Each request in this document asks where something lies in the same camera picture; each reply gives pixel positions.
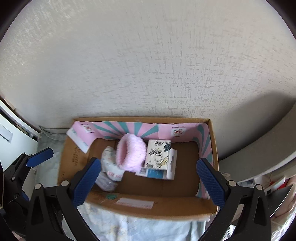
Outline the white patterned tissue pack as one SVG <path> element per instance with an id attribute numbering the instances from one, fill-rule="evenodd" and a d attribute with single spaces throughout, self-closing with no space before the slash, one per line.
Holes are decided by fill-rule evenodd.
<path id="1" fill-rule="evenodd" d="M 109 179 L 119 182 L 123 178 L 124 170 L 116 164 L 116 151 L 113 147 L 107 146 L 101 155 L 101 167 Z"/>

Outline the blue white box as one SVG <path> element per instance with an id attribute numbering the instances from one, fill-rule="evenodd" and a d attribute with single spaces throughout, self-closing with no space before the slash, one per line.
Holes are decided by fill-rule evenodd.
<path id="1" fill-rule="evenodd" d="M 177 163 L 177 150 L 170 149 L 169 163 L 167 170 L 156 170 L 142 167 L 135 175 L 145 178 L 154 178 L 161 180 L 174 180 Z"/>

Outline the white black printed box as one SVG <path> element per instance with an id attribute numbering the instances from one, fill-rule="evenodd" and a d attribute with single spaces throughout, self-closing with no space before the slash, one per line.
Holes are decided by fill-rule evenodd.
<path id="1" fill-rule="evenodd" d="M 147 145 L 147 155 L 144 163 L 145 168 L 166 170 L 169 163 L 170 149 L 170 140 L 150 139 Z"/>

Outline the light blue floral bedsheet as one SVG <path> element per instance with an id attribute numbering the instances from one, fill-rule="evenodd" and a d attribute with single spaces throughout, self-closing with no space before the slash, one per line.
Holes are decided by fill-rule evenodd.
<path id="1" fill-rule="evenodd" d="M 54 155 L 37 166 L 36 183 L 44 187 L 57 185 L 65 137 L 63 134 L 53 138 L 39 137 L 38 150 L 50 147 Z M 208 227 L 205 221 L 167 221 L 120 215 L 86 202 L 78 211 L 100 240 L 198 240 Z"/>

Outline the pink teal cardboard box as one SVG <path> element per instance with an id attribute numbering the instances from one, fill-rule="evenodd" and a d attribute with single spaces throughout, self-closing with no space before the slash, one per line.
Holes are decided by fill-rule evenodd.
<path id="1" fill-rule="evenodd" d="M 218 169 L 208 118 L 78 118 L 67 131 L 58 181 L 97 161 L 86 200 L 128 216 L 204 220 L 217 213 L 197 161 Z"/>

